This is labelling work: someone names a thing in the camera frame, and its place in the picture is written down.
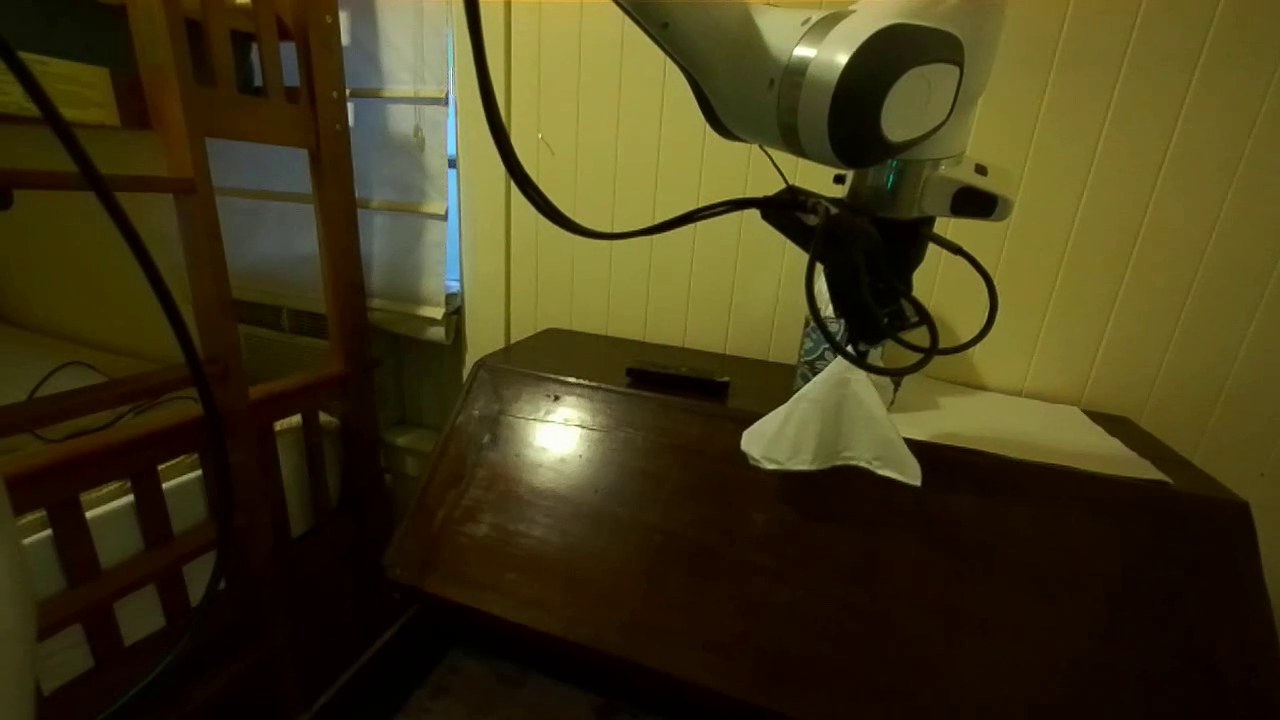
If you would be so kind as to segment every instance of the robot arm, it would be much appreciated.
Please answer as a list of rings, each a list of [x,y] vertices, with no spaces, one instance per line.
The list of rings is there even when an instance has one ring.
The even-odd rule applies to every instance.
[[[764,220],[826,263],[833,310],[846,322],[836,343],[848,343],[862,369],[878,373],[865,354],[909,328],[929,332],[929,349],[909,373],[935,354],[971,349],[992,328],[940,349],[929,310],[913,296],[913,274],[935,243],[935,217],[1007,217],[990,169],[966,160],[1003,0],[618,3],[687,76],[720,136],[856,169],[846,200],[787,189],[779,206],[764,207]],[[971,268],[996,310],[990,274],[977,260]]]
[[[703,119],[749,145],[862,169],[878,217],[1003,217],[966,163],[1003,0],[618,0],[687,76]]]

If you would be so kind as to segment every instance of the wooden bunk bed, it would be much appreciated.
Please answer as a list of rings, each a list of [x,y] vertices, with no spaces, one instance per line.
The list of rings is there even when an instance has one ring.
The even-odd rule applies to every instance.
[[[189,315],[228,453],[214,471],[207,415],[201,406],[174,406],[55,449],[0,456],[32,553],[44,547],[55,563],[55,579],[35,589],[41,640],[82,645],[83,655],[78,677],[41,688],[41,715],[98,715],[116,702],[159,715],[204,715],[238,702],[297,715],[393,618],[375,563],[387,501],[338,0],[116,0],[116,12],[129,18],[143,125],[82,131],[87,145],[140,150],[108,163],[111,193],[174,197]],[[83,193],[69,163],[25,163],[25,145],[51,145],[41,125],[0,119],[0,131],[0,189],[18,206],[28,193]],[[204,139],[307,153],[324,369],[247,382]],[[192,394],[186,366],[129,369],[0,406],[0,438],[129,415],[179,394]],[[129,503],[133,547],[103,553],[98,518],[111,503]],[[129,620],[133,604],[153,604],[153,620]]]

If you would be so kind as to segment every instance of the floor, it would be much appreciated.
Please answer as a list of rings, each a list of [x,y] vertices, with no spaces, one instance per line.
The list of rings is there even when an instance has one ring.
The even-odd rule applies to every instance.
[[[398,720],[661,720],[477,649],[450,653]]]

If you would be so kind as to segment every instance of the bed frame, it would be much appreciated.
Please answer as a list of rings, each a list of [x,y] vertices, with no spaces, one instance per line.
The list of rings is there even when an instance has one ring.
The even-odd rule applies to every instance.
[[[192,322],[204,373],[218,386],[218,426],[228,438],[224,478],[207,470],[204,415],[179,414],[41,453],[4,470],[12,509],[51,531],[66,589],[41,596],[41,640],[83,631],[94,667],[41,695],[41,715],[98,715],[120,702],[148,715],[218,715],[253,695],[267,715],[297,715],[362,655],[393,618],[379,579],[387,496],[375,456],[368,386],[368,315],[358,239],[348,108],[338,0],[116,0],[129,12],[140,128],[87,136],[148,136],[165,150],[157,172],[111,172],[116,193],[168,193],[186,234]],[[204,139],[290,145],[312,158],[316,253],[324,268],[330,366],[253,388],[239,369],[228,260],[207,180]],[[0,169],[0,189],[78,193],[69,169]],[[189,388],[186,369],[108,382],[0,408],[0,432],[32,432],[69,415],[129,408]],[[290,528],[278,427],[300,438],[307,525]],[[234,528],[214,518],[174,525],[174,461],[198,461],[218,486]],[[140,553],[101,561],[94,503],[133,501]],[[222,594],[192,583],[192,563],[218,555]],[[153,594],[165,626],[133,636],[120,604]]]

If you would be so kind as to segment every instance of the wooden slat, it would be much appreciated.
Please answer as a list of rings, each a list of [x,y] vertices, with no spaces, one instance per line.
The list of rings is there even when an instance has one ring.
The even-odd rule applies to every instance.
[[[280,38],[291,38],[297,20],[291,20],[291,0],[278,0],[267,3],[272,9],[272,23]],[[204,23],[204,9],[201,0],[186,0],[186,20],[192,23]],[[234,0],[234,9],[224,12],[228,28],[234,32],[258,32],[260,20],[258,20],[258,9],[247,9],[247,0]]]
[[[61,547],[61,555],[69,553],[69,555],[66,555],[66,563],[69,563],[69,594],[55,594],[55,596],[47,596],[47,601],[41,604],[35,631],[41,631],[41,636],[51,636],[51,631],[83,620],[87,645],[94,645],[94,629],[87,629],[87,626],[101,620],[101,618],[111,620],[111,604],[116,604],[120,596],[153,583],[153,579],[165,578],[165,571],[179,571],[189,561],[198,561],[201,553],[207,553],[214,540],[218,540],[214,525],[198,525],[198,528],[174,535],[165,547],[148,547],[148,553],[140,553],[140,555],[133,555],[133,561],[101,571],[101,570],[98,570],[98,555],[94,555],[94,540],[87,540],[83,518],[82,518],[82,528],[78,528],[78,519],[69,519],[66,509],[61,509],[61,519],[55,519],[55,531],[51,531],[51,535],[61,535],[66,528],[71,528],[71,531],[69,531],[69,547]]]
[[[218,197],[260,200],[260,206],[316,206],[312,193],[267,193],[267,189],[218,189]],[[424,220],[442,220],[442,226],[450,220],[450,206],[421,206],[421,200],[358,197],[358,207],[393,214],[393,217],[424,217]]]
[[[280,67],[280,32],[278,32],[272,0],[253,3],[253,23],[258,23],[258,61],[264,71],[264,91],[267,91],[267,100],[280,100],[285,98],[285,67]]]
[[[175,415],[157,426],[129,426],[116,432],[61,444],[61,453],[18,456],[4,471],[12,512],[41,512],[78,501],[87,489],[125,481],[137,470],[165,465],[204,449],[204,422]]]
[[[413,86],[413,88],[348,88],[348,100],[383,100],[383,105],[442,105],[450,108],[450,88],[442,86]]]
[[[103,578],[101,578],[101,561],[98,561],[98,544],[94,544],[82,496],[47,503],[47,525],[51,525],[51,547],[66,570],[66,579],[78,596],[83,596],[83,589],[98,589]],[[82,626],[98,666],[111,659],[125,649],[116,614],[101,608],[101,601],[78,604],[78,614],[66,618],[61,626],[44,626],[44,614],[47,614],[47,601],[35,614],[41,636]]]
[[[198,119],[186,113],[198,81],[186,20],[165,0],[129,0],[129,32],[140,88],[148,98],[148,119],[159,136],[168,169],[204,175],[204,160],[192,145]]]
[[[174,540],[174,519],[165,503],[165,486],[157,470],[133,471],[133,509],[143,531],[143,547],[165,547]],[[175,626],[192,614],[189,583],[179,570],[157,578],[165,626]]]
[[[393,509],[379,481],[379,438],[375,401],[368,386],[368,310],[362,274],[362,227],[358,227],[358,186],[353,186],[353,128],[345,100],[345,49],[338,3],[300,3],[300,64],[307,76],[307,108],[316,115],[312,136],[312,186],[316,186],[316,227],[321,227],[321,274],[324,274],[324,315],[333,337],[333,358],[345,369],[345,489],[342,503],[364,512],[362,553],[368,561],[368,583],[379,579],[375,555],[383,547],[383,528],[375,518]]]
[[[192,175],[103,175],[111,193],[192,193]],[[0,189],[18,193],[82,193],[87,180],[82,172],[47,169],[0,169]]]
[[[189,369],[157,369],[143,376],[120,376],[94,388],[35,396],[28,406],[0,406],[0,438],[66,426],[120,406],[140,406],[179,388],[189,388]]]
[[[218,88],[238,88],[228,0],[201,0],[201,28],[204,28],[204,51],[207,51],[214,86]]]
[[[253,388],[253,415],[280,422],[300,408],[333,408],[345,386],[342,369],[297,373]]]
[[[192,88],[192,105],[204,136],[307,150],[312,125],[291,100]]]

